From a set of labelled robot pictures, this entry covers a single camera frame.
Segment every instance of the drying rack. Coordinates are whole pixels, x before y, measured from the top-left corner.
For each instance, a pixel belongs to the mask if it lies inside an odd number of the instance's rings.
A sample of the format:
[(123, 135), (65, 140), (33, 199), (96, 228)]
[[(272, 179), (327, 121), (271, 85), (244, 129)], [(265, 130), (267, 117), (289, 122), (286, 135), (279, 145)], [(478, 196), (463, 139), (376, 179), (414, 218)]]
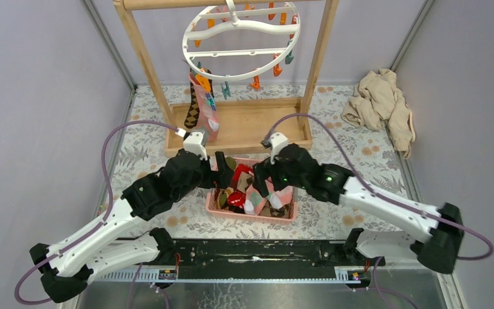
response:
[[(326, 1), (319, 34), (315, 44), (315, 52), (307, 77), (306, 90), (303, 97), (238, 100), (233, 102), (218, 102), (219, 135), (217, 140), (206, 145), (208, 153), (224, 151), (227, 154), (262, 153), (268, 151), (261, 145), (261, 140), (268, 132), (270, 125), (278, 119), (291, 113), (307, 113), (315, 91), (315, 84), (323, 63), (329, 41), (336, 9), (339, 0)], [(236, 5), (283, 3), (285, 0), (234, 0)], [(154, 69), (149, 52), (137, 22), (133, 16), (136, 10), (157, 10), (163, 8), (188, 8), (196, 6), (226, 5), (225, 0), (114, 0), (114, 6), (126, 33), (130, 39), (141, 67), (143, 68), (154, 97), (160, 106), (165, 121), (181, 127), (190, 104), (169, 105), (165, 98), (160, 80)], [(288, 119), (279, 126), (279, 131), (285, 134), (290, 142), (300, 147), (311, 149), (313, 139), (307, 119)], [(164, 152), (166, 156), (174, 156), (183, 147), (183, 139), (168, 130), (165, 139)]]

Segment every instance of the crumpled blanket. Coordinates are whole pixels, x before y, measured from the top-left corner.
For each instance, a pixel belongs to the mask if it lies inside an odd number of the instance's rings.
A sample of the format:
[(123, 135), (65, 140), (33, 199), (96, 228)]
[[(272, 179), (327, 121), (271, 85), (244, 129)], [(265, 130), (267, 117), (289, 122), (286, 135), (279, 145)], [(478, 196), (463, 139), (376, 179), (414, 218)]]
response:
[(406, 105), (402, 91), (397, 88), (395, 72), (389, 69), (380, 69), (380, 74), (370, 71), (355, 86), (342, 118), (356, 127), (367, 126), (377, 131), (382, 127), (382, 120), (387, 121), (394, 149), (404, 152), (404, 158), (410, 157), (416, 133), (412, 111)]

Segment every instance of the gray wall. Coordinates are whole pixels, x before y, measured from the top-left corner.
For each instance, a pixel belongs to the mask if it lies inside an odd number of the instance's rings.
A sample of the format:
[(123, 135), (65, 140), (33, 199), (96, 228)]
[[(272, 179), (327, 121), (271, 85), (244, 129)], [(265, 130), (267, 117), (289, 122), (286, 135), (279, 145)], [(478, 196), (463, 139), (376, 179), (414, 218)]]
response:
[[(102, 19), (137, 83), (147, 78), (133, 52), (122, 23), (110, 0), (94, 0)], [(341, 0), (319, 81), (356, 82), (369, 70), (389, 67), (397, 54), (424, 0)], [(295, 3), (300, 11), (302, 33), (292, 65), (283, 64), (283, 73), (274, 77), (269, 70), (261, 81), (282, 84), (305, 83), (317, 39), (324, 1)], [(187, 25), (203, 8), (138, 11), (134, 15), (145, 39), (159, 78), (166, 84), (188, 84), (188, 66), (182, 61), (181, 41)], [(220, 50), (285, 46), (273, 42), (272, 35), (240, 30), (216, 35), (195, 50)], [(214, 73), (239, 74), (268, 63), (260, 57), (229, 57), (202, 61)]]
[[(0, 1), (0, 308), (21, 307), (32, 245), (91, 219), (100, 147), (128, 97), (80, 1)], [(21, 292), (44, 297), (38, 273)]]
[[(423, 198), (458, 205), (494, 243), (494, 1), (437, 1), (398, 77), (414, 111), (411, 161)], [(461, 254), (485, 250), (466, 236)], [(469, 308), (494, 308), (494, 256), (456, 270)]]

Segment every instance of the floral tablecloth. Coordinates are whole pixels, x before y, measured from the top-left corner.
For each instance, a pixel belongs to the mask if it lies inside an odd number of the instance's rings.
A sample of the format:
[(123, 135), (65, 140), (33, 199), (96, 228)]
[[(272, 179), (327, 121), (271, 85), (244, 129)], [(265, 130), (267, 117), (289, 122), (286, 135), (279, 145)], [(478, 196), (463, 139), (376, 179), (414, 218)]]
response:
[[(232, 98), (279, 98), (301, 96), (304, 86), (264, 86), (254, 91), (249, 86), (232, 86)], [(365, 127), (355, 128), (340, 115), (352, 86), (318, 86), (310, 114), (325, 122), (345, 147), (362, 176), (379, 187), (406, 197), (399, 160), (385, 130), (376, 132)], [(187, 86), (167, 86), (165, 94), (170, 104), (190, 102)], [(215, 93), (218, 102), (222, 94)], [(140, 86), (131, 109), (130, 120), (159, 120), (163, 115), (150, 87)], [(331, 139), (317, 124), (311, 124), (313, 148), (310, 151), (319, 162), (346, 166)], [(114, 174), (114, 199), (135, 179), (160, 168), (167, 160), (163, 153), (165, 130), (158, 126), (138, 125), (126, 129)], [(267, 157), (268, 154), (239, 155), (246, 158)], [(196, 189), (170, 211), (130, 230), (123, 237), (139, 236), (154, 227), (165, 227), (174, 238), (271, 238), (271, 239), (345, 239), (354, 227), (371, 230), (394, 230), (394, 226), (355, 208), (322, 203), (298, 194), (298, 218), (291, 225), (274, 225), (250, 221), (215, 218), (205, 210), (207, 191)]]

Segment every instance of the plastic basket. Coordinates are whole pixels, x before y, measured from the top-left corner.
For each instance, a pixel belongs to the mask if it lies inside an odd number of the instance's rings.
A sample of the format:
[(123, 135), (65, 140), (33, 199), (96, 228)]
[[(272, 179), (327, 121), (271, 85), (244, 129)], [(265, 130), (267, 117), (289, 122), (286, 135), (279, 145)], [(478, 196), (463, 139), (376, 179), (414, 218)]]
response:
[[(238, 164), (244, 164), (247, 166), (253, 166), (255, 163), (260, 162), (260, 160), (247, 159), (247, 158), (234, 158)], [(205, 202), (205, 209), (215, 217), (218, 218), (226, 218), (233, 220), (246, 220), (246, 221), (254, 221), (254, 222), (264, 222), (264, 223), (274, 223), (274, 224), (283, 224), (288, 225), (291, 224), (298, 215), (298, 205), (296, 203), (296, 195), (297, 190), (293, 190), (293, 202), (291, 206), (291, 210), (289, 211), (288, 218), (274, 218), (274, 217), (266, 217), (266, 216), (254, 216), (251, 214), (237, 214), (232, 211), (226, 211), (222, 209), (217, 209), (217, 200), (216, 200), (216, 190), (212, 189), (207, 194), (207, 199)]]

